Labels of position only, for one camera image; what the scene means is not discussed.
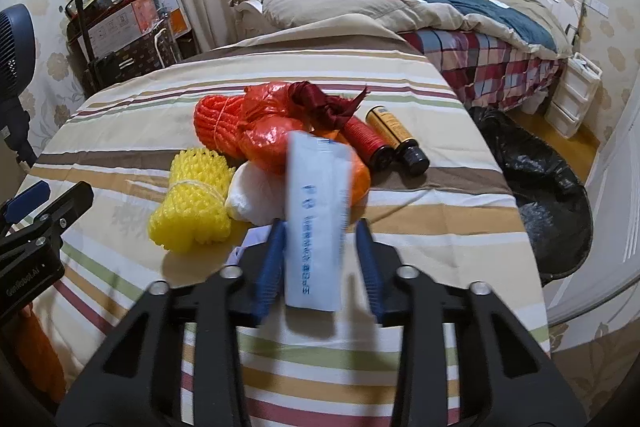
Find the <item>plaid bed skirt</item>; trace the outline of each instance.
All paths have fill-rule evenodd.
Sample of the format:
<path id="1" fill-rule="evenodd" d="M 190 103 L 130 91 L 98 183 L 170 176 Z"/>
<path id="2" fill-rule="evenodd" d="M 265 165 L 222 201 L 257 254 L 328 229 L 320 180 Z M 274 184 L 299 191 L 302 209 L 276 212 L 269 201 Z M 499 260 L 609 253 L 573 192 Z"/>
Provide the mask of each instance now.
<path id="1" fill-rule="evenodd" d="M 483 33 L 423 29 L 400 34 L 440 71 L 466 108 L 508 110 L 562 75 L 566 60 L 542 60 Z"/>

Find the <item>white string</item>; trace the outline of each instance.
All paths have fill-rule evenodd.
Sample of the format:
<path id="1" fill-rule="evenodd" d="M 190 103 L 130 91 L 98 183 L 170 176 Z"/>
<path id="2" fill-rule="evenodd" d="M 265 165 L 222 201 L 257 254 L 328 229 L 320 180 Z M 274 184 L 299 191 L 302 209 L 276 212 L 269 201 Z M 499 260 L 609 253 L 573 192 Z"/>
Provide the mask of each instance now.
<path id="1" fill-rule="evenodd" d="M 218 134 L 216 133 L 216 131 L 218 131 L 218 123 L 220 122 L 220 117 L 222 116 L 222 113 L 225 112 L 226 104 L 229 102 L 230 98 L 231 98 L 230 96 L 226 97 L 225 105 L 222 106 L 222 110 L 218 114 L 218 119 L 216 120 L 216 126 L 213 128 L 213 145 L 215 146 L 216 151 L 220 150 L 218 149 Z"/>
<path id="2" fill-rule="evenodd" d="M 201 188 L 206 193 L 216 198 L 218 201 L 220 201 L 220 203 L 225 204 L 225 198 L 222 197 L 222 194 L 218 192 L 217 188 L 215 188 L 213 185 L 209 185 L 208 183 L 201 182 L 199 180 L 180 180 L 179 182 L 172 183 L 166 193 L 168 194 L 173 188 L 177 187 L 178 185 L 194 185 L 194 187 Z"/>

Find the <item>fan head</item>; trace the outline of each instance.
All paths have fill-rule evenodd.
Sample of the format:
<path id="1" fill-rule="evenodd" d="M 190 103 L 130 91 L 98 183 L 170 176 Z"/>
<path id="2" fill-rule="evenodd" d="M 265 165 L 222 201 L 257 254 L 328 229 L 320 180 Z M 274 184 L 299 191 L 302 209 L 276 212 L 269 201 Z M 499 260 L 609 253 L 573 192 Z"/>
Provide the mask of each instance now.
<path id="1" fill-rule="evenodd" d="M 33 78 L 36 43 L 24 4 L 0 12 L 0 101 L 16 97 Z"/>

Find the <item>black bag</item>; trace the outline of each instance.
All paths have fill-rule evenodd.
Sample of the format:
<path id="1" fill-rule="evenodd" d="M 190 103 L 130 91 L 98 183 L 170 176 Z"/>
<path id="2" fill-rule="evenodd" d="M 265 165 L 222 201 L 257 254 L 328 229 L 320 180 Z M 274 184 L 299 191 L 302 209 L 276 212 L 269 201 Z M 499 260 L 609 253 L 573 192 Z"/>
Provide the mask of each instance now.
<path id="1" fill-rule="evenodd" d="M 551 146 L 503 112 L 472 107 L 469 114 L 513 191 L 543 285 L 572 274 L 593 238 L 584 186 Z"/>

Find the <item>striped tablecloth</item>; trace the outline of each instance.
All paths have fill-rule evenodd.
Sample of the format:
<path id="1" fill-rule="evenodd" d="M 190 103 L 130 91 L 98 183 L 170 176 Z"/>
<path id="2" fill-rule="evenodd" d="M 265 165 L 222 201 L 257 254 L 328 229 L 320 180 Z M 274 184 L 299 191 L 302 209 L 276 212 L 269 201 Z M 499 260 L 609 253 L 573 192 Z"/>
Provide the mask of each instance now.
<path id="1" fill-rule="evenodd" d="M 216 60 L 181 64 L 92 96 L 49 143 L 23 188 L 49 182 L 52 198 L 79 180 L 94 206 L 65 232 L 64 278 L 35 303 L 71 382 L 143 289 L 204 280 L 240 245 L 231 238 L 189 255 L 168 253 L 146 235 L 180 149 L 198 146 L 192 116 L 205 94 L 241 93 L 268 80 L 309 79 L 330 93 L 370 95 L 358 114 L 384 103 L 431 159 L 425 179 L 375 180 L 353 219 L 367 217 L 378 241 L 439 282 L 489 282 L 548 350 L 542 290 L 526 232 L 494 158 L 464 107 L 428 61 L 362 16 L 287 30 L 224 48 Z M 369 314 L 346 237 L 342 310 L 273 307 L 258 330 L 239 331 L 248 408 L 254 425 L 386 426 L 392 411 L 401 330 Z M 183 414 L 191 418 L 193 339 L 186 333 Z M 447 330 L 450 420 L 458 417 L 458 372 Z"/>

